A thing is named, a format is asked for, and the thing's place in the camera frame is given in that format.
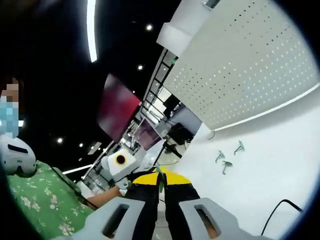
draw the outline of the blue face mask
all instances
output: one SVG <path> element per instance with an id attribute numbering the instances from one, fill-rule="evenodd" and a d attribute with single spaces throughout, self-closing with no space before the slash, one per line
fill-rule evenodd
<path id="1" fill-rule="evenodd" d="M 0 134 L 15 138 L 19 133 L 19 103 L 7 102 L 6 96 L 0 98 Z"/>

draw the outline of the red screen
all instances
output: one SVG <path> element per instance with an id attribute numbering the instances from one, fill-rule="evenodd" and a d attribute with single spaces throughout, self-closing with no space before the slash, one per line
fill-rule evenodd
<path id="1" fill-rule="evenodd" d="M 98 112 L 98 124 L 115 142 L 127 129 L 140 100 L 112 74 L 106 78 Z"/>

